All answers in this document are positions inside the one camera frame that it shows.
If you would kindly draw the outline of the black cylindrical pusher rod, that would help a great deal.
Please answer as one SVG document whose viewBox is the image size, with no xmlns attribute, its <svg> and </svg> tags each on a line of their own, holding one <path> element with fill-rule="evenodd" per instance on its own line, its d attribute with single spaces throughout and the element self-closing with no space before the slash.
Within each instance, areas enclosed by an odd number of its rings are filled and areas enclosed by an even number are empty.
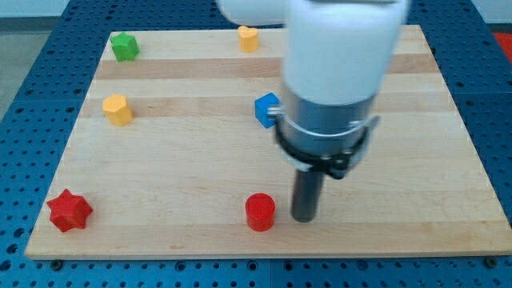
<svg viewBox="0 0 512 288">
<path fill-rule="evenodd" d="M 311 222 L 317 213 L 324 173 L 295 171 L 290 213 L 297 222 Z"/>
</svg>

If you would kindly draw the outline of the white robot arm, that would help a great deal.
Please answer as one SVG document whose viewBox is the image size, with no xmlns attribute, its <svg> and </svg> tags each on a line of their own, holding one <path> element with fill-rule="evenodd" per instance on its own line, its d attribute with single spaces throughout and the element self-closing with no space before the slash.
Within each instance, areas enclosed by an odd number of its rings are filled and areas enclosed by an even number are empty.
<svg viewBox="0 0 512 288">
<path fill-rule="evenodd" d="M 290 205 L 314 219 L 325 177 L 344 178 L 364 157 L 378 117 L 371 108 L 410 4 L 393 1 L 218 0 L 240 26 L 284 25 L 282 96 L 266 110 L 295 167 Z"/>
</svg>

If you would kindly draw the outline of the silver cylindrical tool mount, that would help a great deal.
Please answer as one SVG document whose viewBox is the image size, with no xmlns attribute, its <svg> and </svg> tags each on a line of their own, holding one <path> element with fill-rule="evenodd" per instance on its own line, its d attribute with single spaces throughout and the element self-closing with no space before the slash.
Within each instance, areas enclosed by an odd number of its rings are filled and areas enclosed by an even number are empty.
<svg viewBox="0 0 512 288">
<path fill-rule="evenodd" d="M 281 154 L 300 172 L 344 178 L 364 157 L 378 123 L 370 116 L 374 98 L 326 104 L 306 100 L 283 84 L 281 103 L 268 109 Z"/>
</svg>

